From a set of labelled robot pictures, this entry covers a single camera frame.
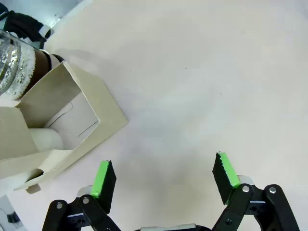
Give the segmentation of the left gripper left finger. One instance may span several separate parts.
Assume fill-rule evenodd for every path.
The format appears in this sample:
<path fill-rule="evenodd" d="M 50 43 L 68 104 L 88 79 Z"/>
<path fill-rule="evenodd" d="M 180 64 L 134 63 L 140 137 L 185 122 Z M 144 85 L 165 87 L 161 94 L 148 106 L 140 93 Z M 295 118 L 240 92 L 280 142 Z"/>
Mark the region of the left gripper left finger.
<path fill-rule="evenodd" d="M 101 161 L 90 192 L 74 201 L 54 200 L 50 203 L 43 224 L 44 231 L 79 231 L 92 227 L 95 231 L 118 231 L 120 228 L 108 216 L 116 183 L 110 160 Z"/>

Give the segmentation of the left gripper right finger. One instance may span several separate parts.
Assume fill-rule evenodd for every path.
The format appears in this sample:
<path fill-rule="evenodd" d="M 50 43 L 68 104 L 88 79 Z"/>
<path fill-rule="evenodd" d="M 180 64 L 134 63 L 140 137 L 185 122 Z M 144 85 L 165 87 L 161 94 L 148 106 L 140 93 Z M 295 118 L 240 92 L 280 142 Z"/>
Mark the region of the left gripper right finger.
<path fill-rule="evenodd" d="M 297 231 L 299 226 L 282 188 L 277 184 L 259 189 L 249 177 L 240 178 L 226 153 L 216 154 L 212 173 L 226 206 L 215 231 L 238 230 L 243 217 L 252 215 L 262 231 Z"/>

